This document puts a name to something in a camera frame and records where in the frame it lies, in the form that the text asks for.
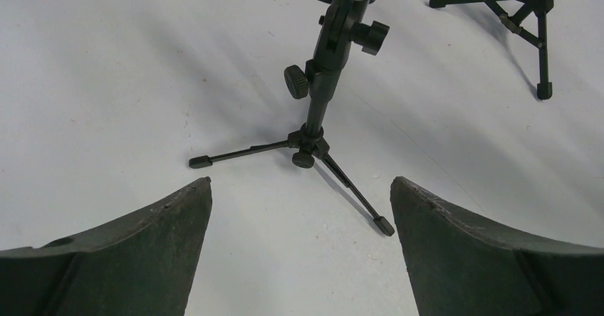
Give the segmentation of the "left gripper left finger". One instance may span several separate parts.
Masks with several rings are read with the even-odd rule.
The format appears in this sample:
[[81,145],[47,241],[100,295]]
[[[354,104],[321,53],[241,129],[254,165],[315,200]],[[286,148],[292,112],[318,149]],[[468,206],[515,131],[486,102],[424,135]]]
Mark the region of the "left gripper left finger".
[[1,252],[3,315],[183,315],[212,210],[211,181],[40,248]]

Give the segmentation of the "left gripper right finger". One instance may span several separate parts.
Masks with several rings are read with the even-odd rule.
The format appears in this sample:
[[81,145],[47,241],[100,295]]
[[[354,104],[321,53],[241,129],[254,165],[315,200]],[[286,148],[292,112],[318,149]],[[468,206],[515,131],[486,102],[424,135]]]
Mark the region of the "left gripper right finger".
[[601,315],[603,249],[537,236],[404,177],[390,202],[420,315]]

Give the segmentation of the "black tripod mic stand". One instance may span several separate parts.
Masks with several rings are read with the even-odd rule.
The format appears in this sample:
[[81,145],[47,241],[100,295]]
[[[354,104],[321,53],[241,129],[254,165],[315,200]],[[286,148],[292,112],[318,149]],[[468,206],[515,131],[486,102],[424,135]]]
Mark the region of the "black tripod mic stand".
[[340,75],[348,62],[352,44],[361,46],[363,52],[377,55],[390,30],[389,26],[373,21],[363,23],[367,7],[375,0],[318,0],[328,5],[320,17],[321,31],[313,57],[305,67],[290,65],[284,72],[284,80],[291,96],[300,100],[310,98],[306,122],[301,128],[281,142],[252,146],[237,152],[215,156],[193,157],[188,161],[191,169],[210,167],[216,162],[257,154],[280,148],[293,148],[296,153],[292,162],[297,167],[309,169],[317,159],[334,174],[344,187],[352,191],[371,215],[377,229],[386,236],[393,236],[394,228],[381,216],[360,193],[344,171],[329,154],[329,145],[324,137],[323,120],[332,100]]

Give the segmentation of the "black shock-mount tripod stand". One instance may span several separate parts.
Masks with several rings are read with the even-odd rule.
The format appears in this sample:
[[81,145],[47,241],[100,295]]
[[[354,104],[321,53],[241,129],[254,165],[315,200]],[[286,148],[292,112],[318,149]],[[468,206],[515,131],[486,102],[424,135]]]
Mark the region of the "black shock-mount tripod stand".
[[[553,96],[553,84],[549,80],[547,15],[554,7],[554,0],[429,0],[428,6],[441,9],[448,5],[486,4],[511,33],[538,49],[539,82],[536,97],[548,100]],[[537,34],[527,31],[522,22],[530,15],[537,18]]]

